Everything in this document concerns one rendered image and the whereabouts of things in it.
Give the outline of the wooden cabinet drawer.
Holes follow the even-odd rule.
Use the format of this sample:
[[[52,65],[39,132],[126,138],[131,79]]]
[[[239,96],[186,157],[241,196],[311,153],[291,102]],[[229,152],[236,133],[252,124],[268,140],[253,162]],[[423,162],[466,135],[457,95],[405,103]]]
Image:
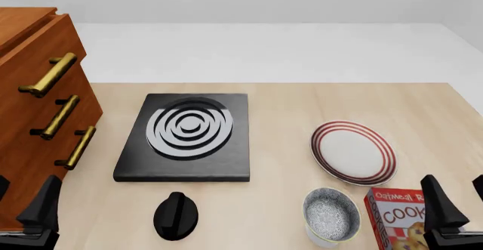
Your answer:
[[[77,61],[44,97],[18,91],[21,85],[36,84],[52,68],[50,58],[68,52]],[[0,58],[0,119],[32,118],[36,111],[48,116],[57,109],[54,100],[86,95],[89,84],[80,67],[84,57],[85,49],[68,14],[50,16],[48,23],[28,32],[25,40]]]
[[[55,101],[70,95],[78,95],[80,101],[54,138],[44,140],[31,135],[31,129],[47,127],[60,110]],[[103,114],[87,82],[57,86],[42,99],[18,93],[9,102],[10,106],[0,103],[0,175],[10,182],[0,200],[0,230],[22,227],[16,217],[32,201],[45,179],[51,174],[64,177],[67,173],[54,163],[69,158],[80,140],[75,131],[96,125]]]
[[[79,64],[42,98],[20,93],[20,80],[0,91],[0,175],[13,181],[67,172],[65,162],[102,109]]]

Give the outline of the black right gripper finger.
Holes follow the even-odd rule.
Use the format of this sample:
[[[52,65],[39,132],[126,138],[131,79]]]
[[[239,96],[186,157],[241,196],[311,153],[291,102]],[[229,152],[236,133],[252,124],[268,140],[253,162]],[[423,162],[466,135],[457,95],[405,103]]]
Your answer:
[[[480,174],[476,179],[472,181],[478,196],[483,201],[483,174]]]
[[[420,184],[426,209],[425,231],[459,229],[469,223],[469,219],[452,203],[432,174],[427,174]]]

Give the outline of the black patterned bowl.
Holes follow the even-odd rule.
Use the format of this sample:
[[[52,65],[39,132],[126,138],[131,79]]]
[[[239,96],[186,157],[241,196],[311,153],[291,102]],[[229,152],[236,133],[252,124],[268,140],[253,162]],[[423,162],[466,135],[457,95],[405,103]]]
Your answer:
[[[350,197],[334,188],[318,188],[306,195],[303,216],[320,237],[341,240],[361,227],[358,206]]]

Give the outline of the wooden cabinet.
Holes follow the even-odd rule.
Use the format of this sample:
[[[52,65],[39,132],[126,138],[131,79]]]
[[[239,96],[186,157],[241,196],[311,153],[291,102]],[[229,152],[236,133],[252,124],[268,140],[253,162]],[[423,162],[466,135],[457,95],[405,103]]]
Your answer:
[[[0,58],[57,15],[55,8],[0,8]]]

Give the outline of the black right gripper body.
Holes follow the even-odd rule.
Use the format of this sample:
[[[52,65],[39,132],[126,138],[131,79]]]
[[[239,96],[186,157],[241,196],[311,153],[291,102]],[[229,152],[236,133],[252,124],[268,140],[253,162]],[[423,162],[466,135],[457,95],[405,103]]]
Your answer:
[[[429,250],[483,250],[483,231],[426,228],[424,238]]]

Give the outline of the flat black stove plate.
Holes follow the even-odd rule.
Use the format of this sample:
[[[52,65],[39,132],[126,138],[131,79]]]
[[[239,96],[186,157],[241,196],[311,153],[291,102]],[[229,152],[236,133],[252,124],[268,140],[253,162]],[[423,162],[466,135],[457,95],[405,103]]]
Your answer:
[[[116,163],[113,179],[248,182],[248,96],[148,94]]]

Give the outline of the white plate with red rings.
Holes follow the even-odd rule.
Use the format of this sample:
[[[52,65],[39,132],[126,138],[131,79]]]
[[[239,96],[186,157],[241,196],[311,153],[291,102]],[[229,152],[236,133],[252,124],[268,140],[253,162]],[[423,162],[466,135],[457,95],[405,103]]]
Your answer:
[[[348,184],[380,186],[398,171],[396,151],[390,142],[359,122],[324,122],[312,132],[309,145],[318,165]]]

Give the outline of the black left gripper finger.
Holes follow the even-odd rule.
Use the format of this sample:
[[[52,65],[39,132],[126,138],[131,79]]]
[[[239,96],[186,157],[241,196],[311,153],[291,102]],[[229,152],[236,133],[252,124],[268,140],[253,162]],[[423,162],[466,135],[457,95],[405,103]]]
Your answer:
[[[57,211],[61,186],[61,179],[55,175],[46,179],[31,203],[17,216],[24,232],[59,231]]]
[[[0,175],[0,201],[5,196],[9,186],[10,186],[10,181],[7,178]]]

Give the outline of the oatmeal cookies box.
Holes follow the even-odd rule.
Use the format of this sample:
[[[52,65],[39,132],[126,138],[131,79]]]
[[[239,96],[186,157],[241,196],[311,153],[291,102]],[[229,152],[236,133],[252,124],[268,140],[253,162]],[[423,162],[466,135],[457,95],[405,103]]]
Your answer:
[[[379,250],[429,250],[421,190],[372,187],[364,203]]]

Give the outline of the round black stove knob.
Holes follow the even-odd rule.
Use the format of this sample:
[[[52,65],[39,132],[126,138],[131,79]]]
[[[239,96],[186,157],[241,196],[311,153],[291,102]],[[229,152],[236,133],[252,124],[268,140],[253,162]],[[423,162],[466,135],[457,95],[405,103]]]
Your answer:
[[[172,192],[155,210],[153,225],[164,240],[177,241],[190,235],[198,223],[196,204],[184,193]]]

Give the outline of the white ramekin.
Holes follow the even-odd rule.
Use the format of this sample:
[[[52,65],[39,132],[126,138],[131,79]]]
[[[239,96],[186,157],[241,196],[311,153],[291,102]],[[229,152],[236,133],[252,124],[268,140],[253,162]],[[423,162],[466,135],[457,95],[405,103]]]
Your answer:
[[[305,231],[309,240],[311,240],[311,242],[313,242],[318,247],[322,248],[335,248],[343,242],[349,242],[350,240],[353,240],[353,238],[355,238],[359,234],[359,230],[356,230],[349,233],[348,236],[344,236],[341,240],[330,240],[320,237],[315,231],[311,229],[308,224],[305,224]]]

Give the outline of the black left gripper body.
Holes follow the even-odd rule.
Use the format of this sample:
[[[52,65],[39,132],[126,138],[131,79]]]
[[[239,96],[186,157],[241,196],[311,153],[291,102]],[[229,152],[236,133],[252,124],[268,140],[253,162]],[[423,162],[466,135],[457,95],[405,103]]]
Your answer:
[[[0,228],[0,250],[54,250],[59,227]]]

